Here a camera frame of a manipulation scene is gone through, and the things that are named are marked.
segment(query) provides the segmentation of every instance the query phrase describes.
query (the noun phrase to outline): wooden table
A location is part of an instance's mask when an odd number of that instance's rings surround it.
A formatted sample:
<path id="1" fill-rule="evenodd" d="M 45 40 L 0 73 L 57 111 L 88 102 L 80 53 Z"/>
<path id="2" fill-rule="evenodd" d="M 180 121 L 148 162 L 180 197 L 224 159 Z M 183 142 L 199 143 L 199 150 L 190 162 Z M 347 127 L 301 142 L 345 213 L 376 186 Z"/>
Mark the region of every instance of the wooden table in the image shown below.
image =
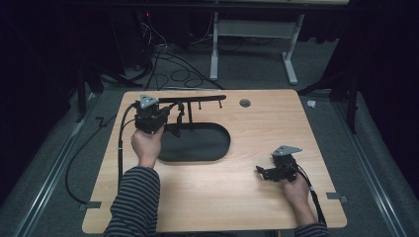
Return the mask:
<path id="1" fill-rule="evenodd" d="M 110 206 L 117 195 L 118 135 L 126 108 L 139 100 L 141 92 L 125 94 L 90 201 L 100 208 L 87 209 L 83 222 L 86 233 L 102 233 L 110 219 Z M 214 162 L 174 163 L 157 161 L 161 198 L 158 232 L 273 230 L 296 227 L 293 210 L 279 183 L 264 181 L 255 166 L 272 168 L 271 153 L 280 145 L 299 147 L 297 164 L 313 183 L 328 226 L 343 227 L 346 217 L 311 131 L 297 93 L 293 90 L 245 91 L 160 91 L 146 92 L 156 98 L 225 95 L 222 109 L 218 102 L 192 104 L 194 121 L 215 122 L 231 137 L 227 154 Z M 240 100 L 251 106 L 243 108 Z M 135 110 L 127 115 L 133 119 Z M 169 119 L 174 122 L 177 113 Z M 130 147 L 134 125 L 124 131 L 124 170 L 136 164 Z"/>

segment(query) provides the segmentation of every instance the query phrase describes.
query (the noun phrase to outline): hand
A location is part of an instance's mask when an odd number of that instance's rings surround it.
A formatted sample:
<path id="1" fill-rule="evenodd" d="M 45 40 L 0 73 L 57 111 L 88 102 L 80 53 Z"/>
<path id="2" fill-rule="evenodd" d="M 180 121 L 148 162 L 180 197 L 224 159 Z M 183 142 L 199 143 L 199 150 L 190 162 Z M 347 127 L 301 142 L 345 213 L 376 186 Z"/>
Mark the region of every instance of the hand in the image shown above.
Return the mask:
<path id="1" fill-rule="evenodd" d="M 147 134 L 136 130 L 131 137 L 131 145 L 138 156 L 138 166 L 154 168 L 157 157 L 161 150 L 161 136 L 164 126 L 160 127 L 154 134 Z"/>
<path id="2" fill-rule="evenodd" d="M 298 226 L 316 223 L 316 219 L 308 205 L 308 184 L 300 173 L 295 174 L 295 180 L 281 180 L 287 200 L 293 206 Z"/>

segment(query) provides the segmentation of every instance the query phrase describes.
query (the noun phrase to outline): desk leg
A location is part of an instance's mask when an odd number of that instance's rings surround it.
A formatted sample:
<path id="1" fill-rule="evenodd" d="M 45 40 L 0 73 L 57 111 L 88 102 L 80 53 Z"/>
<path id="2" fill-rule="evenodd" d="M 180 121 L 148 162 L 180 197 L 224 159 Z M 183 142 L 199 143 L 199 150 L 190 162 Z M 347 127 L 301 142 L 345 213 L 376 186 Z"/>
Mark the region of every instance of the desk leg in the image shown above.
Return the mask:
<path id="1" fill-rule="evenodd" d="M 218 13 L 213 13 L 213 36 L 212 36 L 212 55 L 210 58 L 209 79 L 218 79 Z"/>
<path id="2" fill-rule="evenodd" d="M 298 19 L 296 20 L 295 27 L 293 28 L 293 37 L 291 39 L 290 48 L 288 52 L 283 52 L 283 61 L 284 65 L 287 70 L 287 74 L 292 85 L 296 85 L 297 80 L 295 76 L 295 72 L 293 71 L 293 64 L 291 63 L 291 56 L 293 55 L 293 49 L 295 48 L 296 40 L 298 39 L 299 31 L 301 30 L 302 20 L 304 19 L 304 15 L 298 15 Z"/>

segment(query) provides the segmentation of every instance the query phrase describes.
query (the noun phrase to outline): striped shirt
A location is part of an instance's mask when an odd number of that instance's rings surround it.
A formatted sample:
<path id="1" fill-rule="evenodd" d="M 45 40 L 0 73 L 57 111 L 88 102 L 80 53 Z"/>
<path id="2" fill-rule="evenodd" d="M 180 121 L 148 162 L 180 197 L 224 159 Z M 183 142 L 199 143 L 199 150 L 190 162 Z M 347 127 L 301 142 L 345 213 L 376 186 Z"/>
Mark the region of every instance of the striped shirt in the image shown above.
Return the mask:
<path id="1" fill-rule="evenodd" d="M 326 225 L 321 223 L 309 224 L 298 227 L 294 232 L 295 237 L 327 237 L 329 231 Z"/>
<path id="2" fill-rule="evenodd" d="M 120 191 L 111 206 L 112 219 L 104 236 L 156 236 L 160 179 L 153 169 L 133 167 L 124 173 Z M 329 236 L 324 224 L 298 227 L 295 237 Z"/>

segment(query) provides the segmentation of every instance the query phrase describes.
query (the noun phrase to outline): person's left hand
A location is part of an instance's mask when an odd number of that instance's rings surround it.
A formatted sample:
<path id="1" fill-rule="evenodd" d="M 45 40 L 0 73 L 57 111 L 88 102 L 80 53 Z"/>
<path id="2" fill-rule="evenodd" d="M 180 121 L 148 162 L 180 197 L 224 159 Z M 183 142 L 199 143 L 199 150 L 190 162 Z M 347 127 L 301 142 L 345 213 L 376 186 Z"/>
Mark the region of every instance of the person's left hand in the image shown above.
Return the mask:
<path id="1" fill-rule="evenodd" d="M 147 134 L 136 130 L 131 137 L 131 145 L 138 156 L 138 166 L 154 168 L 161 149 L 161 136 L 164 126 L 160 127 L 154 134 Z"/>

